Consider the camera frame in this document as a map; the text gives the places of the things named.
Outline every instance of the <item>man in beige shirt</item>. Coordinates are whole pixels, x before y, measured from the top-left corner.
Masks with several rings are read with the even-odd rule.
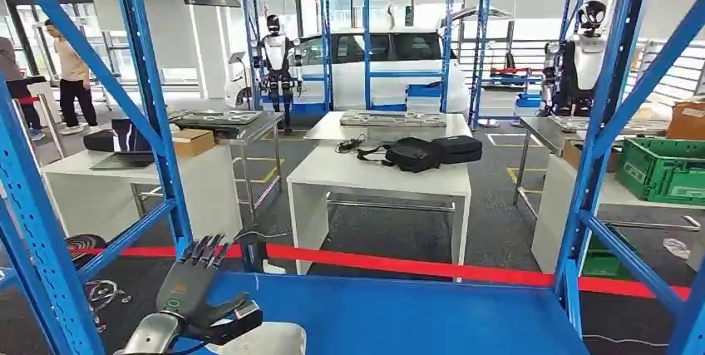
[[[78,124],[76,108],[73,101],[78,99],[83,117],[89,126],[98,126],[96,119],[96,109],[93,107],[91,94],[91,73],[88,66],[80,56],[73,50],[66,38],[54,27],[51,20],[44,22],[49,35],[54,38],[54,50],[59,55],[59,64],[62,66],[62,79],[59,82],[61,99],[59,104],[62,107],[64,122],[67,127],[62,130],[63,135],[70,135],[83,131],[85,125]]]

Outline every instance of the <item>red barrier rope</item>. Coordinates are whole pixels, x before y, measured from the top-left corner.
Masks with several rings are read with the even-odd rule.
[[[99,254],[102,249],[70,249],[73,254]],[[339,253],[321,249],[298,249],[288,245],[267,244],[267,253],[273,259],[289,259],[329,264],[349,268],[384,270],[404,274],[420,274],[446,278],[463,278],[483,283],[517,284],[536,287],[549,287],[553,283],[552,274],[516,269],[490,268],[486,266],[441,264],[436,262],[412,261],[372,255]],[[174,258],[173,247],[130,247],[121,256],[147,258]],[[228,249],[226,258],[239,258],[238,245]],[[682,299],[688,298],[689,287],[672,286]],[[603,278],[578,278],[578,289],[591,293],[606,293],[638,298],[654,298],[648,288],[640,282]]]

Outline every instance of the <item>brown cardboard box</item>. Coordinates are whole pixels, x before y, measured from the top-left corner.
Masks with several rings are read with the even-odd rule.
[[[582,141],[565,141],[563,144],[563,153],[561,157],[568,161],[576,170],[580,166],[580,155],[583,153]],[[609,155],[607,161],[607,172],[616,173],[619,169],[619,157],[622,156],[622,149],[612,147],[612,154]]]
[[[179,157],[195,157],[215,146],[213,132],[202,129],[171,132],[171,140],[174,142],[174,152]]]
[[[705,101],[676,103],[666,137],[705,141]]]

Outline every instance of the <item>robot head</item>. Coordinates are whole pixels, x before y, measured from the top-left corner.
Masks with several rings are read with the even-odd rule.
[[[267,16],[267,29],[269,29],[269,33],[272,34],[273,37],[279,35],[279,30],[281,29],[281,24],[279,24],[279,16],[274,14],[269,14]]]
[[[578,21],[580,22],[580,27],[594,32],[602,24],[606,15],[607,7],[604,3],[590,0],[578,10]]]

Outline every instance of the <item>black pants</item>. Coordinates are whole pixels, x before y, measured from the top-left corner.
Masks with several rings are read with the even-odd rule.
[[[83,117],[86,118],[88,125],[98,125],[96,109],[93,108],[91,90],[87,90],[83,87],[83,81],[67,81],[62,79],[59,82],[59,91],[61,93],[59,104],[62,107],[64,122],[66,122],[68,127],[78,126],[76,108],[73,106],[74,99],[78,99],[78,105],[81,106]]]
[[[26,97],[31,97],[29,94],[29,89],[27,89],[27,82],[22,81],[8,81],[7,88],[10,91],[10,96],[13,99],[22,99]],[[39,121],[39,114],[37,109],[34,108],[34,104],[22,104],[22,113],[24,114],[24,119],[27,124],[32,129],[41,129],[42,123]]]

